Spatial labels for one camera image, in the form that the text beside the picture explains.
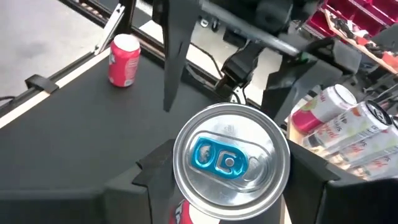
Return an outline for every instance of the aluminum can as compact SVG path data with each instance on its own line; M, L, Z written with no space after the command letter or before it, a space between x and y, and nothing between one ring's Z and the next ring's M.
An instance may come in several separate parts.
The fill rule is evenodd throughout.
M329 162L347 169L398 152L398 118L392 121L386 130L340 150Z
M169 224L219 224L220 220L204 214L190 205L187 200L182 200L172 210Z
M119 34L111 42L109 55L110 82L118 87L127 87L134 83L141 49L139 41L133 35Z
M327 158L350 144L386 130L391 124L387 112L374 101L367 100L305 136L302 146Z
M244 220L280 197L290 151L282 131L264 113L220 103L181 129L173 166L176 183L191 205L220 220Z
M355 96L344 86L328 87L292 115L292 124L307 134L356 105Z
M349 169L348 172L365 180L374 180L384 177L392 177L398 170L398 152L375 159L365 165Z

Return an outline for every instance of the red tray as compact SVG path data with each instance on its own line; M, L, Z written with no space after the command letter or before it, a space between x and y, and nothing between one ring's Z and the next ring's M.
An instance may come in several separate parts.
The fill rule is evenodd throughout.
M329 10L337 17L352 20L371 36L398 22L397 0L325 0L322 9ZM333 32L328 28L322 9L312 16L307 25L328 37Z

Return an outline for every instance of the pull tab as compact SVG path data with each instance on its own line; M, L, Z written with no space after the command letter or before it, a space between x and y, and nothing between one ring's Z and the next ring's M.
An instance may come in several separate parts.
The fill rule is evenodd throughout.
M241 177L248 169L248 159L237 147L204 137L194 145L191 163L225 179Z

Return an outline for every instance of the can lid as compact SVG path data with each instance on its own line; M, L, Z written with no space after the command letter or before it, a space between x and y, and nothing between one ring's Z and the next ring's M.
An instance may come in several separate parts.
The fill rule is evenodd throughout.
M371 114L381 123L385 125L392 125L392 120L389 114L383 108L381 108L381 106L379 106L375 101L366 100L365 104L368 110L371 112Z
M137 37L133 35L118 34L114 37L113 42L117 47L127 52L133 52L139 49L139 41Z
M280 197L290 152L268 116L249 106L220 103L182 128L173 164L177 185L194 207L221 220L244 220Z
M349 103L351 105L355 105L357 103L356 102L356 98L352 94L352 92L350 92L343 85L336 84L335 85L335 90L336 90L337 94L341 97L341 99L343 99L345 102L347 102L347 103Z

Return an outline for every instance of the concrete floor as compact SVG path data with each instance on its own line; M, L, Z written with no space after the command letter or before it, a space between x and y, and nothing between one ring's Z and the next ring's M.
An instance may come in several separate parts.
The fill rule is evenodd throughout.
M118 1L100 2L113 8ZM152 11L144 3L137 6L148 14ZM7 55L0 59L0 96L25 91L24 80L33 74L51 76L91 50L101 35L98 26L56 0L4 0L0 9L0 48ZM192 40L223 63L236 48L223 42L222 35L222 30L215 34L197 25ZM279 55L265 50L253 84L263 89L280 61Z
M83 56L101 33L56 0L3 0L0 9L0 96L18 95L26 78L48 77Z

